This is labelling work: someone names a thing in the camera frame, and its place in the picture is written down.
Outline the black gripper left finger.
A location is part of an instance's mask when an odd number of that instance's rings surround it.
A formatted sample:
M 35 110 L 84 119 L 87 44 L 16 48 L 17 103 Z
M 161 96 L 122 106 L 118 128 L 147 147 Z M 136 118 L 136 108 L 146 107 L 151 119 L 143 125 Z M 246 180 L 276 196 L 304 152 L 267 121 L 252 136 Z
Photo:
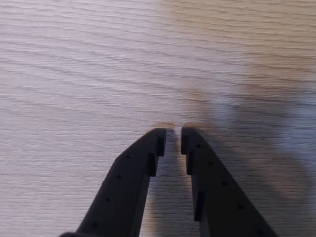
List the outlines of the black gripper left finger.
M 155 128 L 114 161 L 88 212 L 75 232 L 64 237 L 137 237 L 150 178 L 164 155 L 166 129 Z

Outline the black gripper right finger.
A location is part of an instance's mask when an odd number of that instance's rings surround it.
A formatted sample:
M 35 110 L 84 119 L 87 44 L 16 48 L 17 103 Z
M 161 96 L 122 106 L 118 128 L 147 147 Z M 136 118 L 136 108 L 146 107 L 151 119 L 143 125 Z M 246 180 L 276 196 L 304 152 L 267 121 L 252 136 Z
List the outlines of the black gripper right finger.
M 196 129 L 181 129 L 181 154 L 186 156 L 192 181 L 194 221 L 199 222 L 200 236 L 276 236 Z

